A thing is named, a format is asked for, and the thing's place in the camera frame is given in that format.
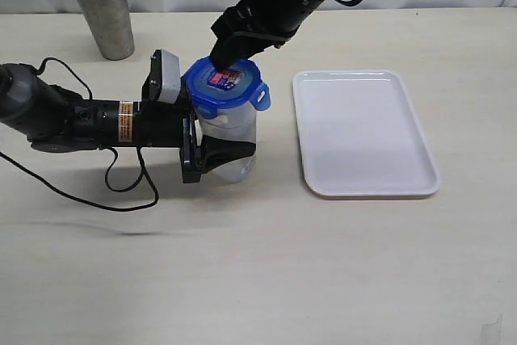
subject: stainless steel tumbler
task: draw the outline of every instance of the stainless steel tumbler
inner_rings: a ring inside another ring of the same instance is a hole
[[[128,0],[77,0],[104,58],[123,60],[135,51]]]

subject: plastic tray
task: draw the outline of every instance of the plastic tray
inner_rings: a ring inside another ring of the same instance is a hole
[[[305,181],[325,197],[428,197],[441,185],[402,80],[307,71],[293,80]]]

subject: plastic container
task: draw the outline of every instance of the plastic container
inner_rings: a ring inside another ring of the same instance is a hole
[[[269,88],[253,61],[241,60],[217,72],[208,57],[185,74],[204,135],[225,141],[257,141],[257,111],[271,106]],[[216,168],[213,174],[230,183],[241,182],[253,169],[256,155]]]

